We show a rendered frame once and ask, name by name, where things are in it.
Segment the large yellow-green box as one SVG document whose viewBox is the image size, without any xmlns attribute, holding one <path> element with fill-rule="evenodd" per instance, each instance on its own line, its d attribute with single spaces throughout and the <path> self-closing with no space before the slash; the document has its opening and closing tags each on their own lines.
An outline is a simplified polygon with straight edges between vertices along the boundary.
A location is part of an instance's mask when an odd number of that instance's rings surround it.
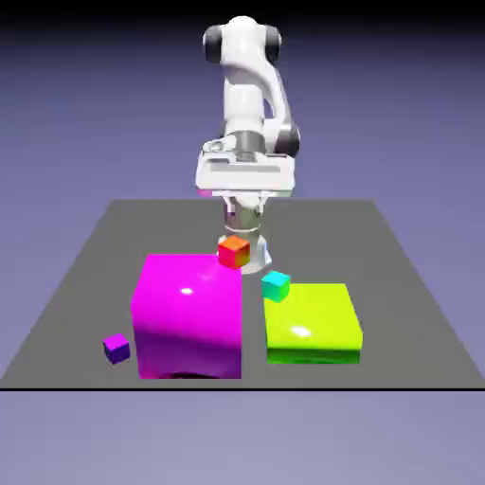
<svg viewBox="0 0 485 485">
<path fill-rule="evenodd" d="M 263 301 L 269 364 L 357 364 L 363 330 L 344 283 L 293 283 Z"/>
</svg>

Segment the small orange-red cube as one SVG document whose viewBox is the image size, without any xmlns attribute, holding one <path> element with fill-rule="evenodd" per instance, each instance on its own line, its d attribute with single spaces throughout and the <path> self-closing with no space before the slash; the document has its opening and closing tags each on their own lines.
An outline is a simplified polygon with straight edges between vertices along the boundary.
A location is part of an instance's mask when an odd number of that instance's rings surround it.
<svg viewBox="0 0 485 485">
<path fill-rule="evenodd" d="M 222 237 L 218 242 L 219 263 L 231 269 L 238 269 L 250 261 L 250 241 L 232 235 Z"/>
</svg>

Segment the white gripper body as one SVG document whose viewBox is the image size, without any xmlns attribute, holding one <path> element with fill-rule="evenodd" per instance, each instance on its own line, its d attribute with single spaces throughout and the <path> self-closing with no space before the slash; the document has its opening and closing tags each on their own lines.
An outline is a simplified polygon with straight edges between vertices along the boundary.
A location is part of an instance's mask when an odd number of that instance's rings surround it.
<svg viewBox="0 0 485 485">
<path fill-rule="evenodd" d="M 289 197 L 296 185 L 295 159 L 276 154 L 256 154 L 255 161 L 240 161 L 233 152 L 200 153 L 195 187 L 203 196 L 257 193 Z"/>
</svg>

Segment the small cyan cube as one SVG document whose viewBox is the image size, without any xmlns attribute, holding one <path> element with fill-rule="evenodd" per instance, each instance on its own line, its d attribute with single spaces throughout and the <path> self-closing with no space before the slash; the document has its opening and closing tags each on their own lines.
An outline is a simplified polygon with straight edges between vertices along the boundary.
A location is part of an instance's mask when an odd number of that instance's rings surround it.
<svg viewBox="0 0 485 485">
<path fill-rule="evenodd" d="M 278 271 L 270 271 L 261 279 L 261 296 L 281 302 L 289 294 L 291 276 Z"/>
</svg>

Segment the large magenta box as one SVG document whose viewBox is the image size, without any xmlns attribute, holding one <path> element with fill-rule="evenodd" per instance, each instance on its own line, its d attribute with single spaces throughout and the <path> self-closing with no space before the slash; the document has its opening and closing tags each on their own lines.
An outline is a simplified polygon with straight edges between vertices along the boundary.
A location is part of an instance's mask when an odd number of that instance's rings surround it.
<svg viewBox="0 0 485 485">
<path fill-rule="evenodd" d="M 149 254 L 131 314 L 139 377 L 242 377 L 243 278 L 214 254 Z"/>
</svg>

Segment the small purple cube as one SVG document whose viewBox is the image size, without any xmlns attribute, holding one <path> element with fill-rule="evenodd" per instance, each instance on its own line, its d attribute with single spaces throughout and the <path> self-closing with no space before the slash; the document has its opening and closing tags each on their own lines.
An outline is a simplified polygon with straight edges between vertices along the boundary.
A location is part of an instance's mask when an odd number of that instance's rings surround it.
<svg viewBox="0 0 485 485">
<path fill-rule="evenodd" d="M 122 333 L 104 338 L 102 345 L 104 354 L 112 365 L 123 362 L 131 356 L 130 343 Z"/>
</svg>

